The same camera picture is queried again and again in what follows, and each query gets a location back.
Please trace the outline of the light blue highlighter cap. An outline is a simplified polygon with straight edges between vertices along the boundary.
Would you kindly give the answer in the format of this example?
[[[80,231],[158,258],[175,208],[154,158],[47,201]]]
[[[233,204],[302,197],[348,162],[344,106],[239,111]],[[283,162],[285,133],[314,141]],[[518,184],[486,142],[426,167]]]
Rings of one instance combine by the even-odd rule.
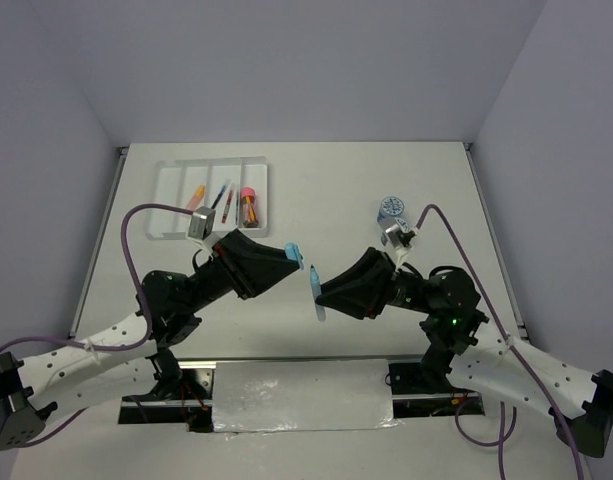
[[[289,242],[284,247],[286,258],[295,262],[300,270],[304,269],[304,257],[296,243]]]

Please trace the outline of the light blue highlighter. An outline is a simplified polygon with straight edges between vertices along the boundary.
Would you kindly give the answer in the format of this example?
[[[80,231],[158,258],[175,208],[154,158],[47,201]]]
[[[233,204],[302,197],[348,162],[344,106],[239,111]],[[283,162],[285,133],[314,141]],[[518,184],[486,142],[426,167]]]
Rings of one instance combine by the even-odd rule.
[[[309,277],[310,287],[311,287],[311,292],[312,292],[314,308],[315,308],[317,319],[319,322],[325,322],[326,321],[325,308],[317,303],[317,299],[322,294],[322,290],[321,290],[319,274],[314,265],[310,265],[309,275],[310,275]]]

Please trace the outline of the pink capped crayon tube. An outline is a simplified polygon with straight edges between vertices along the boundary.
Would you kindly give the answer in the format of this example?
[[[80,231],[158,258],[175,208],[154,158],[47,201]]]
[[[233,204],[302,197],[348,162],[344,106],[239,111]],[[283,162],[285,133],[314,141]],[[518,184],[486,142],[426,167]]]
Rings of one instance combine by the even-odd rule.
[[[258,228],[259,215],[256,206],[256,192],[251,187],[243,187],[240,193],[242,226],[244,228]]]

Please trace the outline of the red gel pen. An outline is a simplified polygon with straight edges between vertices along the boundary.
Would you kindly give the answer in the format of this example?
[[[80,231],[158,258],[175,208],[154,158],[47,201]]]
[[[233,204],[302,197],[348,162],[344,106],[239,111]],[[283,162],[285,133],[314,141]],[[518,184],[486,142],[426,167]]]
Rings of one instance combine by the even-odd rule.
[[[230,209],[231,209],[231,205],[232,205],[232,201],[233,201],[233,197],[234,197],[234,191],[235,191],[235,185],[232,184],[229,187],[227,198],[224,204],[224,209],[223,209],[222,216],[221,216],[222,224],[225,224],[227,222],[227,219],[230,213]]]

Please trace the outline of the teal gel pen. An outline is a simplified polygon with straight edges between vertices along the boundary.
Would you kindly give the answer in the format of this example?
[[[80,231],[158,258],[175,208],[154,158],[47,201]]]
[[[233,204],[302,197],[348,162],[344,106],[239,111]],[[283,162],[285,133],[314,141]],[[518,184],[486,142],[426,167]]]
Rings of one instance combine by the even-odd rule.
[[[224,184],[220,187],[215,199],[213,200],[213,202],[211,203],[210,208],[212,210],[216,210],[219,202],[221,201],[222,197],[224,196],[224,194],[226,193],[227,189],[230,187],[231,181],[230,179],[226,179],[224,181]]]

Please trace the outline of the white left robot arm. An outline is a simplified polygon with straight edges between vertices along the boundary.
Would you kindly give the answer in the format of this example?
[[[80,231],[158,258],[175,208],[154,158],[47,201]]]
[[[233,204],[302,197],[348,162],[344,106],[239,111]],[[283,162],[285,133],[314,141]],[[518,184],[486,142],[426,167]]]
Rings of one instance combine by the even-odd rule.
[[[234,230],[190,275],[149,272],[137,311],[107,329],[42,355],[1,352],[0,451],[35,446],[50,422],[110,399],[175,396],[188,381],[171,349],[200,325],[198,312],[228,293],[255,298],[302,267],[296,245],[268,247]]]

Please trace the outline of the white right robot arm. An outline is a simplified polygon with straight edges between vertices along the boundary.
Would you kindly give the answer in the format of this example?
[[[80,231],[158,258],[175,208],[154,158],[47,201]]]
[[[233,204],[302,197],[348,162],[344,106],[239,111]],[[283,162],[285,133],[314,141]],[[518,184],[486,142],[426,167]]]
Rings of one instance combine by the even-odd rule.
[[[479,309],[480,300],[459,267],[435,268],[423,277],[373,247],[315,297],[317,305],[359,320],[374,319],[385,307],[424,315],[420,328],[429,346],[420,376],[428,389],[471,390],[530,409],[554,421],[562,442],[603,457],[613,426],[613,373],[576,368],[500,332]]]

